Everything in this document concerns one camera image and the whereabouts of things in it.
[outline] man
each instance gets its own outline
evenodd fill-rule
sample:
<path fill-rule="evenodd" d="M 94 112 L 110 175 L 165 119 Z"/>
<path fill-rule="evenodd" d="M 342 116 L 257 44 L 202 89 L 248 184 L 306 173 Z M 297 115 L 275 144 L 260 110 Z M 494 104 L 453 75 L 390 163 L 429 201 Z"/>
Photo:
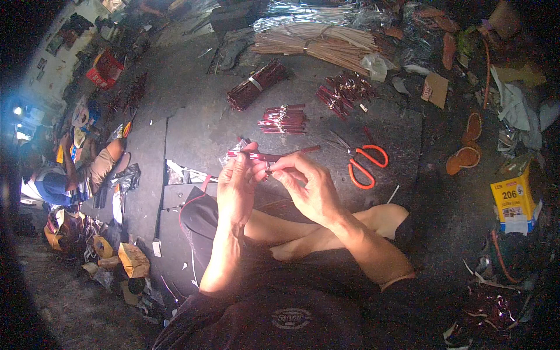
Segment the man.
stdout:
<path fill-rule="evenodd" d="M 432 348 L 441 336 L 424 327 L 423 289 L 382 237 L 406 234 L 408 212 L 386 205 L 351 214 L 329 171 L 299 152 L 270 169 L 317 224 L 253 210 L 265 165 L 243 154 L 230 160 L 217 202 L 191 193 L 180 213 L 206 270 L 153 348 Z"/>
<path fill-rule="evenodd" d="M 33 150 L 26 154 L 21 169 L 24 183 L 30 184 L 45 202 L 60 206 L 80 204 L 93 197 L 124 152 L 123 139 L 116 139 L 101 150 L 90 164 L 84 164 L 76 170 L 70 154 L 70 133 L 62 137 L 60 145 L 65 169 L 57 164 L 43 164 L 41 155 Z"/>

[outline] floor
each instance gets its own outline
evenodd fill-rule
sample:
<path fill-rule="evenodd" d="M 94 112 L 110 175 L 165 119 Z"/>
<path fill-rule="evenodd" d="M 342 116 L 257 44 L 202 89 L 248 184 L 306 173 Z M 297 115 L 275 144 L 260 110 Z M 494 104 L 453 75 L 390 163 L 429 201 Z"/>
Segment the floor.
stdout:
<path fill-rule="evenodd" d="M 147 247 L 151 246 L 152 240 L 161 240 L 164 258 L 172 242 L 183 244 L 179 252 L 167 251 L 173 255 L 168 264 L 154 262 L 159 258 L 153 256 L 151 249 L 145 252 L 152 264 L 157 265 L 157 269 L 153 269 L 158 270 L 157 274 L 175 281 L 182 295 L 194 290 L 190 283 L 192 276 L 187 275 L 190 269 L 182 272 L 178 267 L 190 261 L 190 249 L 185 246 L 186 241 L 180 237 L 176 224 L 178 211 L 164 210 L 160 216 L 160 210 L 165 208 L 160 207 L 159 202 L 146 204 L 145 193 L 156 199 L 163 196 L 162 184 L 154 181 L 153 176 L 163 174 L 164 159 L 218 175 L 221 169 L 219 159 L 235 145 L 237 136 L 243 136 L 258 141 L 261 151 L 276 154 L 320 144 L 322 149 L 309 155 L 331 170 L 344 204 L 354 211 L 386 203 L 396 185 L 400 185 L 393 203 L 410 208 L 422 226 L 420 236 L 414 242 L 416 246 L 410 253 L 414 265 L 422 271 L 421 277 L 431 279 L 438 286 L 458 285 L 465 281 L 468 274 L 463 260 L 471 266 L 475 264 L 486 234 L 495 222 L 489 184 L 505 159 L 495 150 L 499 125 L 494 117 L 484 117 L 483 133 L 478 141 L 483 151 L 480 164 L 449 177 L 445 162 L 460 147 L 459 139 L 469 114 L 468 104 L 459 91 L 450 92 L 445 109 L 440 110 L 417 97 L 421 77 L 403 76 L 413 93 L 409 99 L 398 94 L 388 82 L 376 83 L 379 96 L 366 104 L 370 111 L 367 114 L 355 112 L 345 123 L 314 96 L 324 77 L 340 73 L 340 68 L 311 57 L 281 57 L 282 62 L 293 70 L 293 77 L 265 91 L 247 111 L 230 111 L 226 92 L 273 56 L 261 56 L 254 67 L 242 67 L 237 75 L 208 75 L 217 43 L 215 34 L 182 43 L 170 40 L 169 45 L 152 48 L 120 78 L 119 83 L 126 84 L 133 76 L 148 72 L 146 94 L 127 145 L 127 150 L 132 153 L 131 163 L 138 162 L 143 171 L 141 188 L 127 195 L 124 226 L 128 228 L 131 240 L 140 237 Z M 213 50 L 198 58 L 208 48 Z M 260 119 L 264 108 L 299 103 L 306 104 L 310 119 L 307 135 L 264 135 L 258 131 L 256 120 Z M 113 130 L 122 122 L 126 119 L 107 120 L 106 127 Z M 328 130 L 334 129 L 350 144 L 364 144 L 367 138 L 361 131 L 363 125 L 370 127 L 376 142 L 390 156 L 387 169 L 372 169 L 377 185 L 370 191 L 352 185 L 346 168 L 348 157 L 330 149 L 323 140 Z M 155 165 L 153 175 L 149 173 L 152 164 L 160 164 Z M 258 195 L 270 200 L 287 198 L 285 190 L 274 180 L 260 185 Z M 90 207 L 87 210 L 90 215 L 102 215 L 97 209 Z M 181 250 L 184 256 L 178 256 Z M 170 269 L 176 271 L 165 270 L 170 264 L 174 266 Z M 60 273 L 58 267 L 53 266 L 55 270 Z M 90 305 L 103 305 L 99 294 L 94 295 L 101 292 L 101 286 L 84 284 L 83 288 L 84 293 L 91 294 Z M 168 311 L 173 307 L 173 304 L 169 305 Z M 135 310 L 126 308 L 124 303 L 119 310 L 134 318 Z M 82 312 L 76 312 L 76 317 L 82 316 Z M 136 341 L 135 337 L 132 335 L 131 341 Z"/>

